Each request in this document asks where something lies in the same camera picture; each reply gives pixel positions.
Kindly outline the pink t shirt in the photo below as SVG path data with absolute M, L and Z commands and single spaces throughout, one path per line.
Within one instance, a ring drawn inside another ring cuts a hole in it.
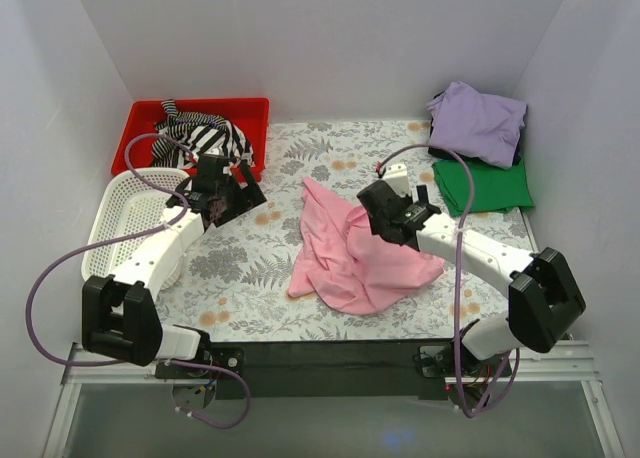
M 288 294 L 315 293 L 330 308 L 352 315 L 378 314 L 438 279 L 444 261 L 371 233 L 363 207 L 314 179 L 303 179 L 302 248 Z

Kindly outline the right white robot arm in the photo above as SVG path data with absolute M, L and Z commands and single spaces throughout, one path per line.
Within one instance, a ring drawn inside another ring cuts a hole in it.
M 463 230 L 430 203 L 425 187 L 418 196 L 400 196 L 377 180 L 358 199 L 373 234 L 463 268 L 508 302 L 505 312 L 459 329 L 441 354 L 443 364 L 471 376 L 513 349 L 549 352 L 586 309 L 564 255 L 550 247 L 530 252 Z

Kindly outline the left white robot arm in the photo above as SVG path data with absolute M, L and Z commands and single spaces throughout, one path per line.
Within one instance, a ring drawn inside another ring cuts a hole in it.
M 183 176 L 175 189 L 150 181 L 150 169 L 130 170 L 143 190 L 122 213 L 125 223 L 136 217 L 133 207 L 149 198 L 147 223 L 130 235 L 138 247 L 119 265 L 91 274 L 82 288 L 82 346 L 85 350 L 135 365 L 176 359 L 193 378 L 205 376 L 213 364 L 207 333 L 161 323 L 156 299 L 179 270 L 185 251 L 208 229 L 218 228 L 261 205 L 266 198 L 249 165 L 205 154 L 196 173 Z

